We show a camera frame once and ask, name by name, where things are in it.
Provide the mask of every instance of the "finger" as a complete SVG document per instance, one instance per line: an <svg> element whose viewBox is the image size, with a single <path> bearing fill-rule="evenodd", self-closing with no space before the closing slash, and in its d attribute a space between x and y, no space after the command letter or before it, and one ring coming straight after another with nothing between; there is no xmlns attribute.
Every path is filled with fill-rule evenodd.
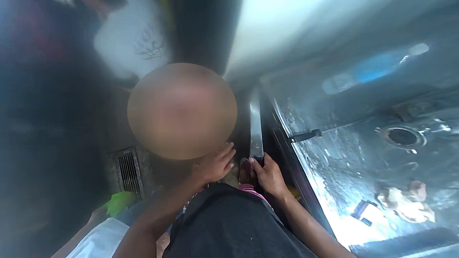
<svg viewBox="0 0 459 258"><path fill-rule="evenodd" d="M232 142L225 144L225 146L218 153L217 158L223 158L226 154L228 154L231 151L233 146L234 146L234 143Z"/></svg>
<svg viewBox="0 0 459 258"><path fill-rule="evenodd" d="M258 161L256 161L254 158L250 157L249 158L249 162L250 162L250 165L252 166L252 168L255 170L255 172L257 173L257 175L260 175L260 174L263 174L264 172L266 172L260 165L260 163L258 163Z"/></svg>
<svg viewBox="0 0 459 258"><path fill-rule="evenodd" d="M225 168L223 169L223 173L224 175L227 175L231 169L234 167L234 164L229 162L228 164L226 164Z"/></svg>
<svg viewBox="0 0 459 258"><path fill-rule="evenodd" d="M235 149L229 151L225 156L222 157L222 162L224 163L230 162L230 159L234 156L234 154L236 154Z"/></svg>
<svg viewBox="0 0 459 258"><path fill-rule="evenodd" d="M264 164L265 165L271 165L271 164L276 164L276 161L274 161L273 158L271 158L270 155L268 155L266 152L264 153Z"/></svg>

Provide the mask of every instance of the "white cloth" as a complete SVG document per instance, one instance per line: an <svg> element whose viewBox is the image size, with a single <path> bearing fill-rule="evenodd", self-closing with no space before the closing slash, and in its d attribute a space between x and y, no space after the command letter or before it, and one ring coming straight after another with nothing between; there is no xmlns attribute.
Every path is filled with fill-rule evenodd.
<svg viewBox="0 0 459 258"><path fill-rule="evenodd" d="M161 23L161 7L150 0L128 0L111 12L94 39L95 50L115 76L139 79L172 60Z"/></svg>
<svg viewBox="0 0 459 258"><path fill-rule="evenodd" d="M128 229L123 222L108 218L93 228L67 258L111 258Z"/></svg>

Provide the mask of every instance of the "person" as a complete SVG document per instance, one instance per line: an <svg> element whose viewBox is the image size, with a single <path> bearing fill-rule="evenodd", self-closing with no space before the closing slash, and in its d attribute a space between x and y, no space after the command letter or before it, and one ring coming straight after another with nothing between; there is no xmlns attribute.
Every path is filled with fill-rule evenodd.
<svg viewBox="0 0 459 258"><path fill-rule="evenodd" d="M96 209L83 228L51 258L112 257L129 226L143 213L150 199L137 203L115 218L108 218L107 208L104 206ZM169 233L166 231L156 241L156 257L162 257L168 244Z"/></svg>
<svg viewBox="0 0 459 258"><path fill-rule="evenodd" d="M165 258L355 258L298 203L285 185L279 166L267 153L263 167L250 158L253 173L241 170L245 176L240 175L240 179L250 182L254 174L278 202L293 232L259 195L226 184L212 184L230 172L234 154L233 144L225 143L194 165L187 180L161 193L127 230L113 258L152 257L156 252L152 243L172 223ZM174 221L177 211L188 201L185 212Z"/></svg>
<svg viewBox="0 0 459 258"><path fill-rule="evenodd" d="M74 0L55 0L76 7ZM167 0L82 0L101 21L94 48L118 79L141 79L172 61Z"/></svg>

